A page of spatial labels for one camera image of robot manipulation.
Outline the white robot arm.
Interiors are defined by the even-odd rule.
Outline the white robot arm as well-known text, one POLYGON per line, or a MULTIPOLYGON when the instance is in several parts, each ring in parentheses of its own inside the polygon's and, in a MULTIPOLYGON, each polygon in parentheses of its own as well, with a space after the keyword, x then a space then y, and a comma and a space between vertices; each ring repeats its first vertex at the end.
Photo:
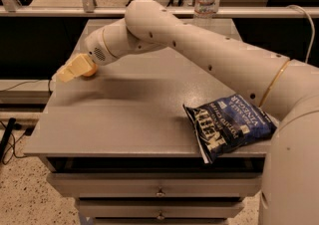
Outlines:
POLYGON ((319 72, 270 51, 185 24, 155 0, 93 32, 58 72, 68 82, 100 65, 170 47, 280 121, 266 154, 258 225, 319 224, 319 72))

